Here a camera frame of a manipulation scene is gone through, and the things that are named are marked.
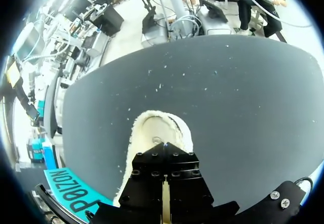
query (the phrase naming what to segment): white pole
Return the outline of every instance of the white pole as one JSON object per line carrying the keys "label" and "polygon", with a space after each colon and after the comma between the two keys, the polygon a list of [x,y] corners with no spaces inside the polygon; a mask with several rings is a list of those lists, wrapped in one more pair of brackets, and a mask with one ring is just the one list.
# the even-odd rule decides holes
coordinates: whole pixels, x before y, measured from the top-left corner
{"label": "white pole", "polygon": [[[183,16],[189,15],[189,11],[186,11],[183,6],[182,0],[170,0],[173,6],[174,11],[176,12],[177,18],[181,18]],[[188,35],[192,31],[192,23],[183,21],[183,36]]]}

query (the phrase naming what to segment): teal label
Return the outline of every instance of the teal label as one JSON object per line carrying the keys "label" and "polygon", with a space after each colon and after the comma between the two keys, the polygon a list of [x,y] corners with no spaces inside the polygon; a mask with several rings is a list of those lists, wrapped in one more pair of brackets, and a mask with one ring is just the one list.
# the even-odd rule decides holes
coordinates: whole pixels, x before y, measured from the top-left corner
{"label": "teal label", "polygon": [[80,219],[89,222],[85,211],[96,213],[99,201],[112,205],[112,201],[90,188],[69,168],[44,170],[56,200]]}

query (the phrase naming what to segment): black pants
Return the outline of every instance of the black pants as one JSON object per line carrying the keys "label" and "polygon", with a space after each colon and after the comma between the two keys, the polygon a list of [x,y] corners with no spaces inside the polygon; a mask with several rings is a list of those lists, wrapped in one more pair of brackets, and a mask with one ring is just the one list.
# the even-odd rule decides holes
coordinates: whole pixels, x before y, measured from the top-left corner
{"label": "black pants", "polygon": [[[279,17],[274,6],[264,0],[256,0],[262,7],[264,7],[271,14]],[[241,29],[247,30],[249,28],[249,22],[251,20],[251,6],[255,6],[251,0],[238,0],[238,13],[241,21]],[[278,20],[267,15],[268,25],[263,27],[265,37],[270,37],[273,34],[282,30],[281,23]]]}

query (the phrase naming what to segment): screw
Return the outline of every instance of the screw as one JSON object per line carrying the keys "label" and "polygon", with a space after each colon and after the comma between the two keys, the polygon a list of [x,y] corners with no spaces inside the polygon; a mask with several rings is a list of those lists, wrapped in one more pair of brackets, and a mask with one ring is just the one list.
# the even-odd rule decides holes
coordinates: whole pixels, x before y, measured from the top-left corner
{"label": "screw", "polygon": [[151,173],[151,175],[153,177],[158,177],[158,176],[160,176],[160,173],[158,171],[154,171],[154,172]]}
{"label": "screw", "polygon": [[270,198],[272,200],[277,200],[277,199],[279,199],[279,197],[280,197],[280,193],[278,191],[272,191],[270,194]]}
{"label": "screw", "polygon": [[139,175],[140,174],[140,171],[139,170],[133,170],[132,171],[132,175]]}
{"label": "screw", "polygon": [[281,207],[282,207],[282,209],[287,209],[288,208],[288,206],[290,205],[290,201],[289,201],[289,199],[283,199],[282,201],[281,201]]}
{"label": "screw", "polygon": [[179,172],[172,172],[171,173],[171,176],[172,177],[179,177],[180,176],[180,173]]}

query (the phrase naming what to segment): gray mat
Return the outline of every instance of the gray mat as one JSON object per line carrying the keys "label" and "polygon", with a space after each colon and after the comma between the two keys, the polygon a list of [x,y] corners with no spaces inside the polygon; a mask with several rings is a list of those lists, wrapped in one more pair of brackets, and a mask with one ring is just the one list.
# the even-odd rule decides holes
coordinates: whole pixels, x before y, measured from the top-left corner
{"label": "gray mat", "polygon": [[236,200],[244,210],[320,164],[323,105],[321,70],[300,49],[248,36],[183,39],[119,58],[67,90],[66,165],[113,199],[135,118],[169,112],[191,129],[215,205]]}

